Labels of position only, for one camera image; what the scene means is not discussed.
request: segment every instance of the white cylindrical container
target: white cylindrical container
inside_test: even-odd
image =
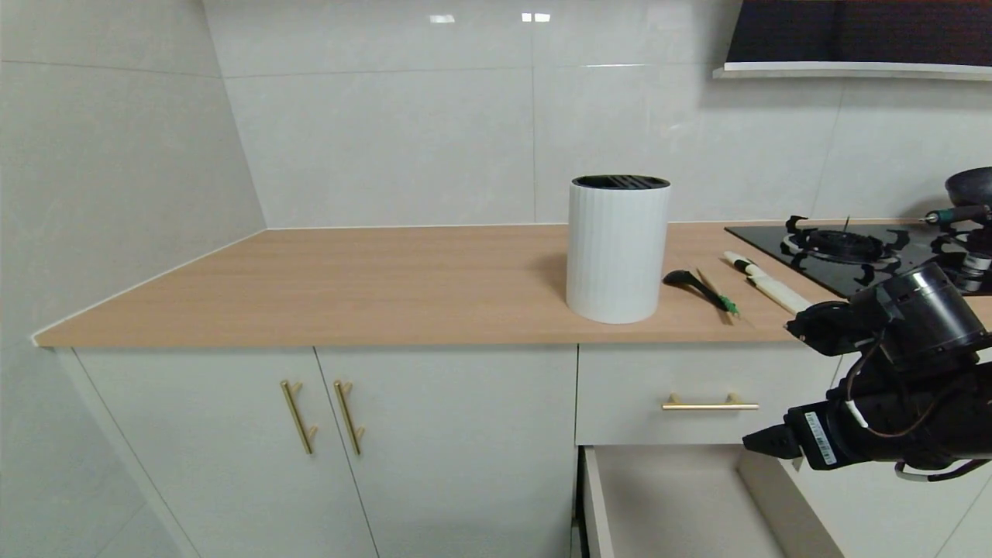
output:
[[[669,186],[630,175],[572,181],[565,300],[574,312],[605,324],[631,324],[655,313]]]

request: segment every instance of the barcode label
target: barcode label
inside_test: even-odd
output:
[[[816,445],[819,447],[819,454],[823,456],[823,462],[827,465],[837,463],[837,456],[833,455],[833,448],[826,441],[826,433],[823,432],[823,426],[819,424],[819,417],[813,412],[806,413],[804,416],[806,423],[809,424],[809,430],[812,432],[812,438],[816,440]]]

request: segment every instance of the cabinet door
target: cabinet door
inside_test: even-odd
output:
[[[989,553],[992,552],[990,522],[992,522],[992,482],[985,484],[985,489],[954,529],[947,544],[940,550],[938,558],[988,558]]]
[[[312,349],[78,354],[202,558],[375,557]]]
[[[568,555],[575,346],[317,352],[381,558]]]
[[[838,381],[855,360],[854,354],[843,358]],[[810,402],[792,401],[791,406]],[[892,463],[836,471],[803,464],[796,482],[846,558],[933,558],[990,474],[992,467],[986,467],[960,479],[914,483],[897,478]]]

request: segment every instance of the gas stove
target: gas stove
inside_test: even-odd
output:
[[[726,230],[834,294],[847,298],[936,262],[964,295],[992,295],[992,226],[975,223],[728,226]]]

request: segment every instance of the cable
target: cable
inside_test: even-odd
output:
[[[864,368],[865,364],[868,363],[868,360],[872,357],[872,355],[875,354],[875,351],[878,350],[878,348],[882,345],[883,338],[885,338],[885,330],[882,330],[881,332],[876,334],[875,344],[872,345],[867,352],[863,352],[861,356],[857,359],[857,361],[854,362],[854,365],[851,366],[849,370],[847,370],[847,377],[845,378],[845,381],[847,383],[847,396],[846,399],[844,400],[844,404],[847,406],[848,411],[850,411],[851,416],[854,417],[854,420],[856,420],[858,424],[861,425],[861,428],[864,428],[865,430],[871,432],[872,434],[878,436],[879,438],[902,438],[903,436],[906,436],[907,434],[910,434],[911,432],[919,428],[920,425],[922,425],[924,421],[926,421],[927,418],[930,417],[930,414],[936,408],[937,403],[939,402],[941,397],[943,397],[943,395],[945,395],[946,393],[942,392],[938,394],[933,399],[933,401],[930,402],[930,406],[927,407],[927,410],[924,411],[924,413],[920,415],[920,418],[918,418],[916,422],[910,425],[909,428],[900,430],[899,432],[892,432],[892,433],[879,432],[873,429],[868,424],[868,421],[865,420],[864,415],[862,415],[861,411],[858,409],[857,404],[854,402],[853,397],[851,397],[851,392],[854,388],[854,377],[861,373],[861,369]]]
[[[957,479],[958,477],[963,477],[968,473],[978,469],[989,463],[987,459],[973,459],[968,463],[958,467],[957,469],[950,471],[948,473],[936,473],[934,475],[921,475],[919,473],[907,473],[906,463],[899,462],[896,464],[896,477],[903,479],[904,481],[913,481],[915,483],[939,483],[940,481],[950,481],[951,479]]]

